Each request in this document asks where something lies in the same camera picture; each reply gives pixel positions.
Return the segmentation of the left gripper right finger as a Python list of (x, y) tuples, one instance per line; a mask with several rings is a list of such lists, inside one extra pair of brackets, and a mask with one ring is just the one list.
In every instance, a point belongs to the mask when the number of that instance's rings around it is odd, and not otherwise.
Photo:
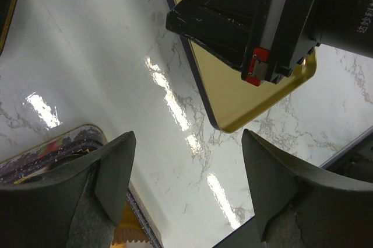
[(315, 166), (250, 130), (242, 152), (267, 247), (372, 246), (372, 183)]

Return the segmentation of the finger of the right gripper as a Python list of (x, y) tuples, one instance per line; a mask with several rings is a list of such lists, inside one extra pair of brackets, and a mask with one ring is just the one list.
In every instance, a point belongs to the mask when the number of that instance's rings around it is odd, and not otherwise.
[(181, 0), (166, 18), (167, 30), (193, 41), (234, 70), (258, 45), (270, 0)]

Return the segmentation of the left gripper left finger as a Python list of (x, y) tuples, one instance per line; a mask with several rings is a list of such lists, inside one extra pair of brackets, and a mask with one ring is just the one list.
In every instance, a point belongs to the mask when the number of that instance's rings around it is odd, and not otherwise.
[(110, 247), (135, 148), (126, 132), (28, 182), (1, 186), (1, 246)]

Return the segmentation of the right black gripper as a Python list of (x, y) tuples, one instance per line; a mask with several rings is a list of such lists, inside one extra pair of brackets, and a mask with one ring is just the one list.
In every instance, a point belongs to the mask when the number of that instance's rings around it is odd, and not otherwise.
[(260, 0), (241, 77), (278, 83), (320, 45), (372, 56), (372, 0)]

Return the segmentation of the gold tin lid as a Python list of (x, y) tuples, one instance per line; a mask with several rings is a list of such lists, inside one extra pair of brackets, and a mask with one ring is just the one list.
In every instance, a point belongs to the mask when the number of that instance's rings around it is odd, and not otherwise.
[(239, 72), (197, 44), (185, 38), (181, 43), (211, 125), (227, 133), (271, 108), (316, 72), (316, 55), (312, 53), (295, 66), (290, 77), (278, 84), (265, 82), (256, 87), (242, 81)]

